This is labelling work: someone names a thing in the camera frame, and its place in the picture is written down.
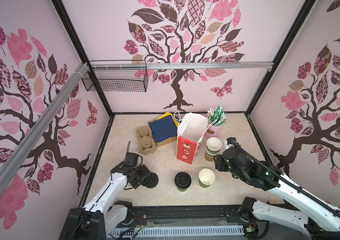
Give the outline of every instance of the black wire basket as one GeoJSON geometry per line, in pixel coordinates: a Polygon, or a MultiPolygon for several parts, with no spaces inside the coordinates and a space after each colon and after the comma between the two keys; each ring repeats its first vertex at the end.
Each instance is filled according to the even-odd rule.
{"type": "Polygon", "coordinates": [[[87,91],[96,91],[96,81],[103,91],[147,90],[148,75],[144,60],[102,60],[90,63],[92,71],[87,72],[82,78],[87,91]]]}

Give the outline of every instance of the butterfly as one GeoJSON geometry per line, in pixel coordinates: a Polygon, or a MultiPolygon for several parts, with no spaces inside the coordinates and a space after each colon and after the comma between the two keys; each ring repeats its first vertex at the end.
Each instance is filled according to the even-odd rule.
{"type": "Polygon", "coordinates": [[[87,100],[87,105],[91,113],[90,117],[88,117],[86,121],[86,126],[89,126],[90,124],[97,123],[97,117],[95,115],[98,113],[99,110],[97,110],[96,107],[93,107],[93,104],[89,100],[87,100]]]}
{"type": "Polygon", "coordinates": [[[225,83],[225,85],[223,86],[223,88],[211,88],[210,90],[213,91],[213,93],[216,93],[218,97],[220,97],[222,99],[222,96],[226,93],[231,93],[232,94],[232,90],[233,88],[230,87],[233,84],[233,79],[230,79],[229,81],[227,81],[225,83]]]}

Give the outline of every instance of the pink wall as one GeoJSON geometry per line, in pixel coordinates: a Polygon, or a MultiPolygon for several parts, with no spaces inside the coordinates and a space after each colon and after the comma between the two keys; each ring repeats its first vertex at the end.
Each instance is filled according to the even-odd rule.
{"type": "Polygon", "coordinates": [[[318,2],[252,119],[274,163],[340,207],[340,7],[332,2],[318,2]]]}
{"type": "MultiPolygon", "coordinates": [[[[190,62],[209,57],[211,62],[212,59],[216,61],[220,56],[235,53],[237,55],[233,58],[238,61],[272,61],[303,2],[75,0],[65,1],[65,6],[90,60],[129,60],[134,56],[135,59],[142,57],[147,61],[153,58],[154,63],[184,63],[188,62],[186,56],[189,53],[190,62]],[[83,17],[84,12],[91,14],[83,17]],[[150,12],[157,17],[146,14],[150,12]],[[173,32],[164,32],[164,26],[175,28],[176,22],[184,23],[184,16],[191,23],[190,31],[179,28],[173,32]],[[228,24],[228,29],[218,40],[220,30],[225,24],[228,24]],[[233,30],[238,33],[234,39],[230,38],[233,30]],[[199,39],[192,38],[195,33],[198,35],[201,32],[203,33],[199,34],[199,39]],[[137,40],[136,34],[144,44],[137,40]],[[180,54],[180,58],[176,60],[174,57],[177,54],[180,54]]],[[[192,72],[193,79],[184,78],[190,71],[178,71],[174,79],[171,79],[172,70],[158,73],[168,75],[169,81],[154,81],[151,71],[146,93],[105,92],[105,95],[114,112],[206,111],[217,105],[224,106],[226,111],[245,111],[265,69],[226,71],[209,74],[204,70],[195,70],[192,72]],[[217,96],[212,89],[224,96],[217,96]]]]}
{"type": "MultiPolygon", "coordinates": [[[[0,1],[0,167],[79,64],[50,1],[0,1]]],[[[1,195],[0,238],[58,238],[107,122],[80,82],[1,195]]]]}

